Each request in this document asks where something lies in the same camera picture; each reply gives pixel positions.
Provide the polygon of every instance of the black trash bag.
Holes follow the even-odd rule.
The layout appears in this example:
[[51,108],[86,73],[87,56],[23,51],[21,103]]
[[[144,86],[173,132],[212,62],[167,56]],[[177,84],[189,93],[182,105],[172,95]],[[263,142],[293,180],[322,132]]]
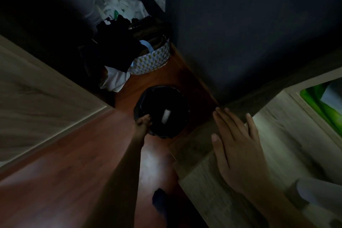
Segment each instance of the black trash bag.
[[185,128],[190,111],[186,98],[178,89],[153,86],[141,94],[133,112],[135,121],[149,114],[152,118],[149,134],[165,139],[177,136]]

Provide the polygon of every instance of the fingernail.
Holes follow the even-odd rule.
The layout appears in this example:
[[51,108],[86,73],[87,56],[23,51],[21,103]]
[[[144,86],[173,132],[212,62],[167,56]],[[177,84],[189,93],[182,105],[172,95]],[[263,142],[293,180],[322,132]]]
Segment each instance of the fingernail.
[[217,141],[217,136],[216,134],[211,135],[211,141]]

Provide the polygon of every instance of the patterned storage basket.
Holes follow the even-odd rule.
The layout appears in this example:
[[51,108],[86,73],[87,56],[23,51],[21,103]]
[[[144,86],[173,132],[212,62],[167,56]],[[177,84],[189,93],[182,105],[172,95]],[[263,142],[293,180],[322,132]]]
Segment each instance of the patterned storage basket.
[[170,39],[159,49],[136,58],[128,69],[132,75],[141,75],[163,67],[170,58]]

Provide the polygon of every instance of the reddish-brown wooden floor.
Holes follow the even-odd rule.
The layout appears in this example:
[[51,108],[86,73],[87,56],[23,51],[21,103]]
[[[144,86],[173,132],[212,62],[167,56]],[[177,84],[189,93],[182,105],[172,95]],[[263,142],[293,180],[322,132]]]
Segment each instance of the reddish-brown wooden floor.
[[[133,108],[149,86],[173,85],[188,98],[191,117],[186,130],[210,117],[216,104],[172,56],[159,70],[131,76],[116,96],[116,109],[77,129],[0,174],[0,227],[80,227],[94,206],[131,135]],[[164,189],[179,209],[180,227],[197,219],[177,183],[167,146],[173,140],[147,135],[142,150],[135,227],[165,227],[152,206],[152,195]],[[200,227],[199,221],[194,227]]]

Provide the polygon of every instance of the green mat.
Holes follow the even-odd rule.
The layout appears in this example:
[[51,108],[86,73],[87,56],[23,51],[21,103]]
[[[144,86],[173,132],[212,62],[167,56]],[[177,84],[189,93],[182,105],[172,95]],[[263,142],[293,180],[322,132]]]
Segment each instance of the green mat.
[[342,137],[342,115],[320,100],[329,83],[303,89],[300,96]]

